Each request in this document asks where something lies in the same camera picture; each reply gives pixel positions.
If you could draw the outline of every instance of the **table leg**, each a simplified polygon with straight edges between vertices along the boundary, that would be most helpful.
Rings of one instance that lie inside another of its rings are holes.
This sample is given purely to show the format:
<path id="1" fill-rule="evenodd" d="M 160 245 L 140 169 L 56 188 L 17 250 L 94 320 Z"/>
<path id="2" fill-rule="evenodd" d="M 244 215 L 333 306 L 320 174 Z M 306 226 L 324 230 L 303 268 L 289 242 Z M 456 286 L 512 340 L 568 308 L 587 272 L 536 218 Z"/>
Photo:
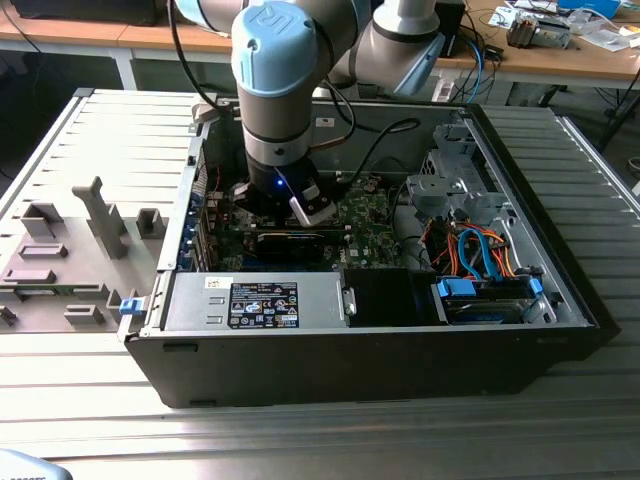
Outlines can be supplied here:
<path id="1" fill-rule="evenodd" d="M 124 90 L 137 90 L 136 76 L 133 73 L 133 55 L 128 48 L 117 48 L 111 50 L 111 57 L 116 61 L 122 88 Z"/>

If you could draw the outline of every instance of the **white cable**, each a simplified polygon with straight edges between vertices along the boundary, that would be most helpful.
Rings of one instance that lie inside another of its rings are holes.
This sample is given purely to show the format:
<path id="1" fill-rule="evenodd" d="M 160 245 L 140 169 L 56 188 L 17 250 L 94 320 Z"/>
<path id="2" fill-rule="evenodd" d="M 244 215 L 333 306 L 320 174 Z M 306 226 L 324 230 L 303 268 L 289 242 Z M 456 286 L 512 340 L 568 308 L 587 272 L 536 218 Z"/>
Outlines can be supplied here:
<path id="1" fill-rule="evenodd" d="M 605 17 L 604 15 L 602 15 L 600 12 L 596 12 L 595 10 L 591 10 L 590 8 L 576 8 L 574 10 L 574 12 L 587 12 L 590 13 L 592 15 L 595 15 L 596 17 L 600 17 L 601 19 L 603 19 L 606 23 L 609 24 L 610 27 L 613 27 L 615 29 L 616 32 L 620 31 L 620 26 L 616 25 L 615 23 L 613 23 L 611 20 L 609 20 L 607 17 Z"/>
<path id="2" fill-rule="evenodd" d="M 630 170 L 633 170 L 634 172 L 640 172 L 640 157 L 631 157 L 629 160 L 627 160 L 627 165 L 629 166 Z"/>

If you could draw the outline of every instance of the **blue latch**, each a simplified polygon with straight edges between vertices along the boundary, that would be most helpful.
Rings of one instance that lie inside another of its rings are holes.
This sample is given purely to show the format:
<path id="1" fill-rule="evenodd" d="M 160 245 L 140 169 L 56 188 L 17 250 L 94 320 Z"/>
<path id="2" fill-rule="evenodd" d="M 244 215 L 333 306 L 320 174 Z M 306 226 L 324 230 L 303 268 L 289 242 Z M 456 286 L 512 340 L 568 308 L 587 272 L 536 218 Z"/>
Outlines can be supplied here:
<path id="1" fill-rule="evenodd" d="M 476 288 L 473 282 L 467 278 L 444 278 L 438 283 L 438 293 L 441 298 L 448 297 L 475 297 Z"/>
<path id="2" fill-rule="evenodd" d="M 144 309 L 144 299 L 142 298 L 127 298 L 120 302 L 120 315 L 144 315 L 146 313 Z"/>
<path id="3" fill-rule="evenodd" d="M 537 278 L 529 279 L 529 287 L 531 287 L 531 291 L 536 297 L 540 295 L 543 291 L 542 284 L 540 283 L 540 280 L 538 280 Z"/>

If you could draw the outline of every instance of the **sticker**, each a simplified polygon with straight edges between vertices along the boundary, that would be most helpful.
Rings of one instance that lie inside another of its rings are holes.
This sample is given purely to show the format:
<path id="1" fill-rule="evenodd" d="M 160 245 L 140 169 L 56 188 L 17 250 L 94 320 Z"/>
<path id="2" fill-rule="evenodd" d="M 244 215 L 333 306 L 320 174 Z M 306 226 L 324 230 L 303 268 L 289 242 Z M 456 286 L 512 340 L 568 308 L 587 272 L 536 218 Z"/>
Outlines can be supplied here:
<path id="1" fill-rule="evenodd" d="M 230 328 L 300 326 L 297 283 L 231 283 L 228 288 Z"/>
<path id="2" fill-rule="evenodd" d="M 233 283 L 233 277 L 206 277 L 204 288 L 224 288 L 229 290 Z"/>
<path id="3" fill-rule="evenodd" d="M 316 127 L 318 128 L 333 128 L 336 126 L 335 118 L 318 117 L 316 118 Z"/>

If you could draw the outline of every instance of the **warning label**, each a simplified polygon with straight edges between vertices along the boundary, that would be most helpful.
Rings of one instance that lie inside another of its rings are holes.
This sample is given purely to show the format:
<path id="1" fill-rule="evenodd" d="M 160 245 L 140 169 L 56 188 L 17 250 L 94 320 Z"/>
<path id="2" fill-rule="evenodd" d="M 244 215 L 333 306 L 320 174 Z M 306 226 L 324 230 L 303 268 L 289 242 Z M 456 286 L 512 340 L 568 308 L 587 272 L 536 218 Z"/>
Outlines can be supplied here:
<path id="1" fill-rule="evenodd" d="M 229 300 L 231 328 L 298 328 L 298 284 L 233 283 Z"/>

